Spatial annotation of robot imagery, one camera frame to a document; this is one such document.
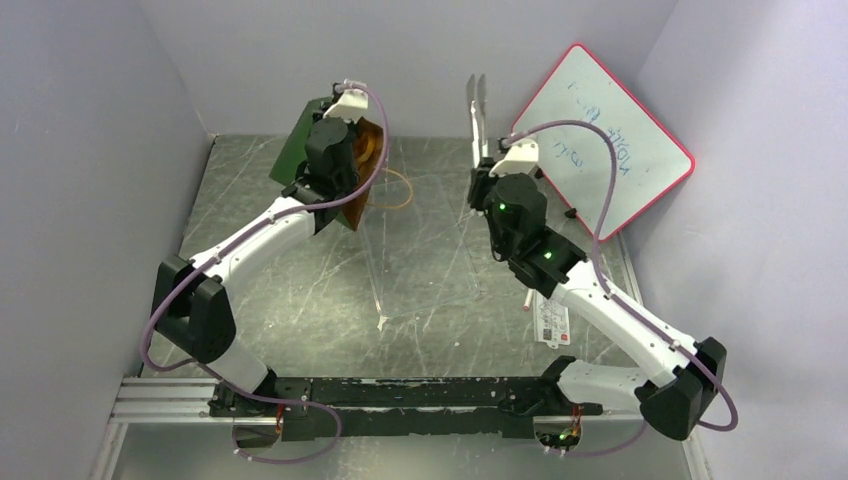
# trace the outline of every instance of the cable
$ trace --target cable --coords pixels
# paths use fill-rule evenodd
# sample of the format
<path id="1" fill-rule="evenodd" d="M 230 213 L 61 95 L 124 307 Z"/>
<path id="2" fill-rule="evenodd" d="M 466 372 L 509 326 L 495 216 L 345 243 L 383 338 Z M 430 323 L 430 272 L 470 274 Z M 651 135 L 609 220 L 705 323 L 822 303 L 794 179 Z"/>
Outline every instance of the cable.
<path id="1" fill-rule="evenodd" d="M 592 264 L 593 264 L 593 267 L 595 269 L 595 276 L 598 278 L 598 284 L 601 286 L 601 288 L 604 290 L 604 292 L 607 294 L 607 296 L 609 296 L 613 301 L 615 301 L 615 303 L 617 303 L 618 306 L 620 306 L 622 309 L 624 309 L 624 311 L 629 313 L 633 318 L 638 320 L 639 323 L 641 323 L 648 330 L 653 332 L 654 335 L 661 338 L 672 349 L 676 348 L 678 351 L 680 351 L 680 353 L 682 353 L 684 357 L 686 357 L 690 362 L 692 362 L 698 368 L 698 370 L 700 370 L 701 373 L 703 373 L 704 376 L 707 377 L 707 379 L 719 391 L 722 398 L 724 398 L 724 401 L 727 403 L 727 408 L 728 408 L 728 410 L 730 410 L 730 421 L 727 423 L 727 425 L 716 425 L 716 424 L 713 424 L 713 423 L 705 422 L 703 420 L 698 421 L 698 425 L 700 425 L 704 428 L 708 428 L 710 430 L 716 430 L 716 431 L 719 431 L 719 432 L 729 432 L 729 431 L 735 429 L 736 426 L 739 424 L 739 412 L 736 409 L 736 404 L 733 402 L 733 399 L 730 397 L 730 393 L 728 393 L 727 389 L 724 388 L 724 385 L 721 384 L 721 382 L 718 380 L 718 378 L 716 378 L 716 376 L 713 374 L 713 372 L 711 372 L 710 369 L 707 368 L 707 366 L 704 365 L 704 363 L 700 359 L 698 359 L 698 357 L 696 357 L 692 352 L 690 352 L 686 348 L 684 348 L 682 346 L 674 347 L 675 341 L 674 341 L 673 338 L 671 338 L 670 335 L 665 333 L 661 328 L 659 328 L 656 325 L 654 325 L 653 323 L 651 323 L 647 318 L 645 318 L 642 314 L 640 314 L 638 311 L 636 311 L 636 309 L 631 307 L 630 304 L 628 304 L 623 298 L 621 298 L 618 295 L 616 295 L 615 293 L 613 293 L 612 289 L 607 284 L 606 278 L 604 278 L 604 275 L 601 272 L 601 262 L 600 262 L 600 258 L 601 258 L 601 241 L 600 241 L 601 229 L 604 226 L 604 220 L 607 217 L 607 212 L 609 211 L 610 203 L 612 203 L 612 194 L 613 194 L 613 190 L 615 189 L 615 179 L 617 177 L 617 170 L 618 170 L 618 162 L 617 162 L 617 158 L 616 158 L 616 154 L 615 154 L 615 146 L 613 145 L 612 140 L 609 138 L 609 136 L 606 133 L 604 133 L 603 130 L 601 130 L 600 128 L 598 128 L 595 125 L 592 125 L 591 123 L 588 123 L 588 122 L 583 122 L 583 121 L 580 121 L 580 120 L 556 120 L 556 121 L 553 121 L 553 122 L 547 122 L 547 123 L 543 123 L 541 125 L 537 125 L 533 128 L 525 130 L 523 132 L 512 134 L 512 135 L 509 136 L 509 138 L 506 139 L 505 145 L 510 146 L 513 143 L 515 143 L 516 141 L 521 140 L 522 138 L 527 137 L 529 135 L 532 135 L 536 132 L 540 132 L 540 131 L 546 130 L 548 128 L 559 127 L 559 126 L 575 126 L 575 127 L 582 127 L 582 128 L 586 128 L 586 129 L 591 130 L 592 132 L 596 133 L 598 136 L 601 137 L 601 139 L 604 141 L 604 143 L 607 146 L 607 149 L 609 149 L 609 152 L 610 152 L 610 163 L 612 164 L 612 168 L 610 169 L 609 186 L 607 187 L 607 195 L 604 198 L 604 204 L 601 207 L 601 213 L 598 216 L 598 225 L 595 227 L 595 232 L 592 235 Z"/>
<path id="2" fill-rule="evenodd" d="M 405 206 L 409 205 L 409 203 L 412 202 L 412 199 L 415 198 L 415 191 L 412 188 L 412 182 L 410 182 L 408 178 L 406 178 L 402 173 L 398 171 L 392 170 L 389 167 L 386 167 L 385 170 L 386 173 L 391 173 L 392 175 L 399 177 L 401 181 L 406 184 L 406 188 L 409 189 L 409 195 L 406 197 L 406 200 L 404 200 L 403 203 L 401 203 L 400 205 L 374 205 L 370 202 L 366 202 L 365 205 L 368 205 L 369 207 L 379 208 L 382 210 L 400 210 L 401 208 L 404 208 Z"/>
<path id="3" fill-rule="evenodd" d="M 335 88 L 336 88 L 336 91 L 338 91 L 338 92 L 342 92 L 342 91 L 347 90 L 347 89 L 362 90 L 363 92 L 365 92 L 366 95 L 368 95 L 368 97 L 370 97 L 372 100 L 374 100 L 374 103 L 377 105 L 377 108 L 380 111 L 380 119 L 381 119 L 382 124 L 383 124 L 383 138 L 384 138 L 384 141 L 386 142 L 386 145 L 388 145 L 388 142 L 389 142 L 389 122 L 388 122 L 388 119 L 386 117 L 386 110 L 383 108 L 383 103 L 380 102 L 380 99 L 374 94 L 374 92 L 371 89 L 369 89 L 368 87 L 366 87 L 365 85 L 363 85 L 359 82 L 351 82 L 351 81 L 347 81 L 347 80 L 345 81 L 344 84 L 337 85 Z M 383 151 L 380 153 L 380 159 L 377 162 L 376 167 L 374 168 L 374 172 L 371 174 L 370 177 L 368 177 L 368 180 L 365 183 L 363 183 L 358 189 L 356 189 L 350 195 L 347 195 L 346 197 L 340 198 L 338 200 L 326 202 L 326 203 L 317 203 L 317 204 L 312 204 L 312 205 L 299 205 L 297 207 L 288 208 L 286 210 L 283 210 L 282 212 L 278 212 L 277 214 L 275 214 L 274 217 L 273 217 L 273 221 L 279 220 L 279 219 L 281 219 L 281 218 L 283 218 L 287 215 L 291 215 L 291 214 L 297 213 L 297 212 L 303 212 L 303 211 L 308 212 L 308 211 L 320 210 L 320 209 L 324 209 L 324 208 L 335 208 L 335 207 L 344 205 L 345 203 L 350 202 L 351 200 L 362 195 L 369 188 L 371 188 L 371 185 L 377 179 L 377 172 L 379 172 L 381 169 L 385 168 L 386 161 L 388 159 L 388 150 L 389 150 L 388 148 L 383 149 Z M 150 354 L 149 354 L 150 342 L 153 339 L 153 331 L 156 328 L 156 323 L 162 318 L 162 316 L 165 314 L 165 312 L 171 306 L 171 303 L 173 303 L 174 299 L 176 299 L 177 296 L 179 296 L 193 281 L 195 281 L 200 276 L 200 274 L 203 273 L 204 270 L 208 269 L 214 263 L 218 262 L 219 258 L 226 256 L 227 254 L 229 254 L 230 252 L 232 252 L 233 250 L 238 248 L 248 238 L 255 235 L 256 232 L 258 232 L 259 230 L 261 230 L 265 226 L 269 225 L 271 223 L 271 221 L 272 221 L 271 219 L 265 218 L 265 219 L 255 223 L 254 225 L 252 225 L 247 230 L 245 230 L 241 235 L 236 237 L 232 242 L 228 243 L 223 248 L 221 248 L 221 250 L 218 252 L 217 257 L 212 257 L 209 260 L 207 260 L 206 262 L 204 262 L 203 264 L 196 266 L 194 271 L 192 271 L 185 279 L 183 279 L 179 284 L 177 284 L 177 286 L 174 287 L 174 289 L 165 297 L 165 299 L 162 301 L 162 303 L 153 312 L 153 315 L 150 316 L 150 320 L 144 326 L 144 331 L 142 332 L 141 341 L 139 342 L 139 351 L 141 353 L 141 359 L 148 368 L 150 368 L 150 369 L 152 369 L 156 372 L 167 372 L 167 371 L 179 368 L 183 365 L 187 365 L 187 364 L 194 361 L 193 359 L 187 359 L 187 360 L 182 360 L 180 362 L 174 363 L 172 365 L 166 365 L 166 366 L 156 364 L 150 358 Z M 336 413 L 336 411 L 333 410 L 332 408 L 330 408 L 329 406 L 321 404 L 321 403 L 317 403 L 317 402 L 306 401 L 306 400 L 282 400 L 282 399 L 279 399 L 279 398 L 271 398 L 271 397 L 263 397 L 263 396 L 259 396 L 259 395 L 254 395 L 252 393 L 245 392 L 244 390 L 238 388 L 237 386 L 232 385 L 231 383 L 227 382 L 226 380 L 221 378 L 220 375 L 218 375 L 216 372 L 211 370 L 206 365 L 199 365 L 199 367 L 201 369 L 203 369 L 205 372 L 212 375 L 213 377 L 224 382 L 224 384 L 227 385 L 230 389 L 239 393 L 240 395 L 242 395 L 245 398 L 250 398 L 250 399 L 260 401 L 260 402 L 265 402 L 265 403 L 274 403 L 274 404 L 278 404 L 278 405 L 285 404 L 285 405 L 300 405 L 300 406 L 315 407 L 315 408 L 326 411 L 336 421 L 336 435 L 333 437 L 333 441 L 330 443 L 330 445 L 319 450 L 318 452 L 315 452 L 315 453 L 310 454 L 310 455 L 306 455 L 306 456 L 301 457 L 301 458 L 293 459 L 293 460 L 274 460 L 274 459 L 267 459 L 267 458 L 261 458 L 261 457 L 252 457 L 252 456 L 242 452 L 241 450 L 236 449 L 237 454 L 247 458 L 248 460 L 253 460 L 253 461 L 262 462 L 262 463 L 281 464 L 281 465 L 291 465 L 291 464 L 294 464 L 294 463 L 301 463 L 301 462 L 311 460 L 313 458 L 316 458 L 320 455 L 323 455 L 323 454 L 329 452 L 330 450 L 333 449 L 333 447 L 336 446 L 336 444 L 339 441 L 339 438 L 341 438 L 341 433 L 342 433 L 341 417 L 339 417 L 339 414 Z"/>
<path id="4" fill-rule="evenodd" d="M 220 375 L 218 375 L 214 370 L 207 367 L 206 365 L 199 365 L 199 367 L 204 372 L 208 373 L 209 375 L 211 375 L 211 376 L 215 377 L 216 379 L 218 379 L 219 381 L 221 381 L 224 385 L 226 385 L 232 391 L 238 393 L 239 395 L 241 395 L 245 398 L 249 398 L 251 400 L 256 400 L 258 402 L 274 403 L 274 404 L 277 404 L 277 405 L 296 405 L 296 406 L 301 406 L 301 407 L 315 407 L 315 408 L 318 408 L 320 410 L 323 410 L 323 411 L 329 413 L 330 416 L 333 417 L 333 420 L 336 421 L 336 433 L 335 433 L 335 435 L 333 435 L 333 439 L 330 440 L 330 443 L 327 446 L 325 446 L 324 448 L 322 448 L 321 450 L 318 450 L 315 453 L 310 453 L 309 455 L 304 455 L 304 456 L 299 457 L 299 458 L 293 458 L 291 460 L 257 457 L 257 456 L 251 455 L 251 454 L 245 452 L 244 450 L 242 450 L 241 448 L 239 448 L 236 437 L 235 437 L 235 430 L 233 430 L 232 440 L 233 440 L 233 446 L 235 447 L 235 450 L 233 451 L 234 454 L 236 454 L 236 455 L 238 455 L 242 458 L 245 458 L 245 459 L 247 459 L 248 461 L 251 461 L 251 462 L 268 463 L 268 464 L 271 464 L 271 465 L 296 465 L 298 463 L 308 462 L 312 459 L 320 457 L 321 455 L 324 455 L 325 453 L 327 453 L 330 450 L 332 450 L 333 448 L 335 448 L 336 445 L 339 443 L 339 440 L 342 437 L 342 418 L 339 416 L 339 413 L 336 412 L 332 407 L 324 405 L 323 403 L 311 402 L 309 400 L 295 400 L 295 399 L 283 400 L 283 399 L 280 399 L 280 398 L 272 398 L 272 397 L 264 397 L 262 395 L 254 395 L 254 394 L 246 392 L 246 391 L 242 390 L 241 388 L 233 385 L 232 383 L 224 380 L 223 378 L 221 378 Z"/>

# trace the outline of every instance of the white bracket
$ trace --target white bracket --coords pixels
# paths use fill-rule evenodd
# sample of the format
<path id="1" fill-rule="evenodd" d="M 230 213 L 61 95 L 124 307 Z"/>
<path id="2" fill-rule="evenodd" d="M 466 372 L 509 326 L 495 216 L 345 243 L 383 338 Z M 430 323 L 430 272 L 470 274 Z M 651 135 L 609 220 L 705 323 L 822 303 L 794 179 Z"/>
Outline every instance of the white bracket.
<path id="1" fill-rule="evenodd" d="M 356 123 L 368 112 L 368 94 L 362 90 L 349 88 L 342 92 L 339 99 L 327 109 L 324 118 L 341 118 Z"/>
<path id="2" fill-rule="evenodd" d="M 537 163 L 539 163 L 539 144 L 532 138 L 522 138 L 509 148 L 503 160 L 492 167 L 489 176 L 529 174 Z"/>

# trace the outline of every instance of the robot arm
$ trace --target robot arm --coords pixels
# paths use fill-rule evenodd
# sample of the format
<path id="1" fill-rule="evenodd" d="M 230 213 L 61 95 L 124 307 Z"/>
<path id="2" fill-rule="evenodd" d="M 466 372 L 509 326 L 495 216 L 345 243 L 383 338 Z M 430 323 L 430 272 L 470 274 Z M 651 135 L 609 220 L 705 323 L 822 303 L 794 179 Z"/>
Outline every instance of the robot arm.
<path id="1" fill-rule="evenodd" d="M 502 150 L 506 156 L 499 162 L 481 157 L 468 192 L 469 205 L 488 222 L 492 256 L 507 262 L 528 288 L 578 312 L 639 367 L 596 366 L 571 358 L 559 372 L 562 394 L 575 404 L 640 411 L 660 433 L 686 439 L 717 391 L 679 349 L 696 352 L 719 380 L 726 350 L 712 338 L 696 342 L 614 287 L 605 292 L 586 254 L 545 224 L 547 199 L 529 175 L 538 146 L 524 139 Z M 612 294 L 665 332 L 672 344 L 625 311 Z"/>
<path id="2" fill-rule="evenodd" d="M 270 261 L 326 227 L 341 207 L 309 208 L 344 198 L 359 184 L 353 143 L 356 122 L 368 109 L 360 90 L 345 90 L 315 113 L 306 159 L 295 181 L 262 214 L 223 242 L 189 260 L 177 256 L 159 267 L 154 310 L 194 267 L 212 265 L 181 292 L 156 330 L 199 363 L 243 391 L 275 396 L 276 374 L 236 338 L 230 301 Z"/>

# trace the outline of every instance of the black base bar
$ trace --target black base bar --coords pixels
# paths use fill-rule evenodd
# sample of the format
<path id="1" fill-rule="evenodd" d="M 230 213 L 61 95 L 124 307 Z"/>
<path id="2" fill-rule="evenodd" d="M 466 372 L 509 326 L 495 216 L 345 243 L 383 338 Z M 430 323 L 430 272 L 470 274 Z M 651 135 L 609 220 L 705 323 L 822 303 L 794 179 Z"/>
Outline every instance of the black base bar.
<path id="1" fill-rule="evenodd" d="M 504 438 L 536 438 L 533 418 L 570 416 L 574 404 L 555 382 L 543 377 L 447 378 L 278 378 L 280 398 L 307 398 L 336 409 L 342 436 L 399 436 L 500 433 Z M 277 412 L 257 410 L 224 385 L 209 403 L 212 417 L 243 418 Z M 582 404 L 583 415 L 600 415 L 600 405 Z M 282 441 L 332 437 L 333 418 L 317 408 L 286 407 Z"/>

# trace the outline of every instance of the transparent plastic holder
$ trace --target transparent plastic holder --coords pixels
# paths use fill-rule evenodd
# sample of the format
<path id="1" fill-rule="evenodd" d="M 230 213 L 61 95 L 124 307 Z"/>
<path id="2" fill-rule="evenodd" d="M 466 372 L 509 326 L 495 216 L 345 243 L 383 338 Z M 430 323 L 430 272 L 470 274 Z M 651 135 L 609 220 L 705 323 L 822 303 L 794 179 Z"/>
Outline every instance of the transparent plastic holder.
<path id="1" fill-rule="evenodd" d="M 480 292 L 457 218 L 435 175 L 410 179 L 413 198 L 398 209 L 368 207 L 359 230 L 377 310 L 397 317 Z M 371 187 L 369 203 L 396 206 L 409 197 L 403 181 Z"/>

